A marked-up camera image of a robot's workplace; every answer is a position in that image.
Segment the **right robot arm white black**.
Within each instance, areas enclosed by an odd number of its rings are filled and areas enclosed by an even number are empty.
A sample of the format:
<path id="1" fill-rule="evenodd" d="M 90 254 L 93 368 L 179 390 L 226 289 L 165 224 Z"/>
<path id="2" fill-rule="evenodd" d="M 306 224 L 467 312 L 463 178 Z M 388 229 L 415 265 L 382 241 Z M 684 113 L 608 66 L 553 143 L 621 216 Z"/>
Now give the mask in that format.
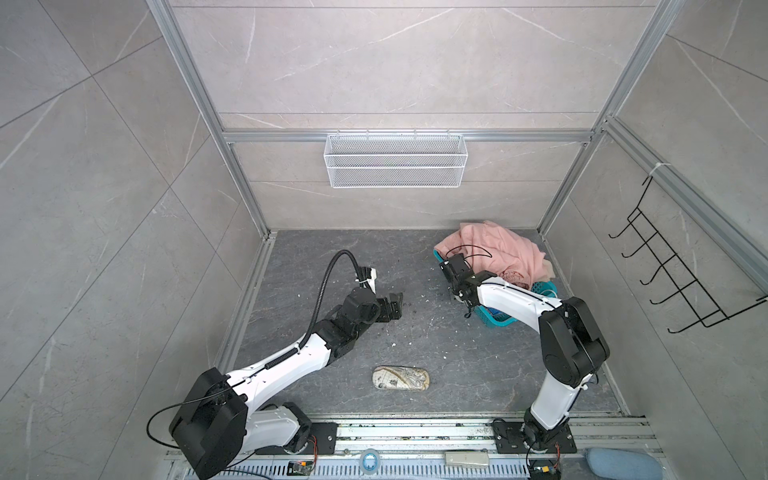
<path id="1" fill-rule="evenodd" d="M 475 272 L 461 254 L 436 257 L 451 293 L 468 307 L 469 315 L 494 327 L 520 322 L 539 335 L 547 373 L 535 401 L 525 411 L 521 435 L 527 448 L 548 450 L 568 431 L 576 399 L 610 356 L 589 307 L 577 297 L 548 297 L 491 272 Z"/>

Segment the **teal plastic basket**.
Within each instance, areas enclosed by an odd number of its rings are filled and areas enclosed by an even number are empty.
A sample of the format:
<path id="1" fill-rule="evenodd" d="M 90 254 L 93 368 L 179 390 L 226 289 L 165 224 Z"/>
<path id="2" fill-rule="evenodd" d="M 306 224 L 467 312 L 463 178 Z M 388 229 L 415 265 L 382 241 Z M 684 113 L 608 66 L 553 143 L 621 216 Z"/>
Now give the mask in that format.
<path id="1" fill-rule="evenodd" d="M 445 259 L 436 250 L 433 254 L 441 269 L 441 262 Z M 538 333 L 539 317 L 561 305 L 561 300 L 557 298 L 557 287 L 551 281 L 537 282 L 526 289 L 508 283 L 488 271 L 474 273 L 477 302 L 460 302 L 468 308 L 468 316 L 475 314 L 486 326 L 506 327 L 521 323 Z"/>

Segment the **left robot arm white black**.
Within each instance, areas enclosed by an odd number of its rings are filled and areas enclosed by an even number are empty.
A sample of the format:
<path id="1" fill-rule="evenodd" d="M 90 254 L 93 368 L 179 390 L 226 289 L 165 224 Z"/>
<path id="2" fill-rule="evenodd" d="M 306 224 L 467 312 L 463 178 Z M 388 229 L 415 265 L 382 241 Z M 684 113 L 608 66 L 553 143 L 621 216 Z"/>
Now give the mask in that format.
<path id="1" fill-rule="evenodd" d="M 349 353 L 373 324 L 400 319 L 402 307 L 401 293 L 378 297 L 357 287 L 288 347 L 227 374 L 200 374 L 169 425 L 197 477 L 216 476 L 244 450 L 302 448 L 311 420 L 291 402 L 268 408 L 268 401 Z"/>

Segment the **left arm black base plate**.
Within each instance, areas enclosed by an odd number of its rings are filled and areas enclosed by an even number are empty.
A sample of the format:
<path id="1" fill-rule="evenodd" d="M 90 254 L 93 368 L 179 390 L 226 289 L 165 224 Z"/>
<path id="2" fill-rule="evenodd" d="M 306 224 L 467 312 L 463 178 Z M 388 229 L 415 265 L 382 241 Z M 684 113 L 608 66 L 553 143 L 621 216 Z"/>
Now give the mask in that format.
<path id="1" fill-rule="evenodd" d="M 313 454 L 333 455 L 336 450 L 339 425 L 334 422 L 313 423 L 307 432 L 300 433 L 296 442 L 288 446 L 268 446 L 258 449 L 257 455 Z"/>

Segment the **pink shorts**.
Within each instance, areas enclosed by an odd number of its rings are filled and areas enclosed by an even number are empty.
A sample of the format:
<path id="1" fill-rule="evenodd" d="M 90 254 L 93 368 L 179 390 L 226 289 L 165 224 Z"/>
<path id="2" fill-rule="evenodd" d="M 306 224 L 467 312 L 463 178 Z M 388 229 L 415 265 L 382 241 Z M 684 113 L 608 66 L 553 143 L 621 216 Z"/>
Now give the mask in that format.
<path id="1" fill-rule="evenodd" d="M 435 250 L 443 259 L 462 254 L 463 264 L 474 272 L 488 271 L 526 289 L 555 277 L 552 263 L 534 242 L 491 221 L 461 223 Z"/>

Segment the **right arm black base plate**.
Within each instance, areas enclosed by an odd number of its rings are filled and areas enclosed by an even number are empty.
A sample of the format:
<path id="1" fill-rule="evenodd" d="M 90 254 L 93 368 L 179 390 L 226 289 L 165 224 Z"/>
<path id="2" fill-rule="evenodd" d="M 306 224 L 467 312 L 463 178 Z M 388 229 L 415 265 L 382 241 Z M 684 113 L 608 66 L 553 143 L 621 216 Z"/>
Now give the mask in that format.
<path id="1" fill-rule="evenodd" d="M 500 454 L 575 454 L 577 447 L 565 419 L 551 430 L 546 430 L 535 420 L 508 421 L 494 419 L 491 424 L 496 451 Z"/>

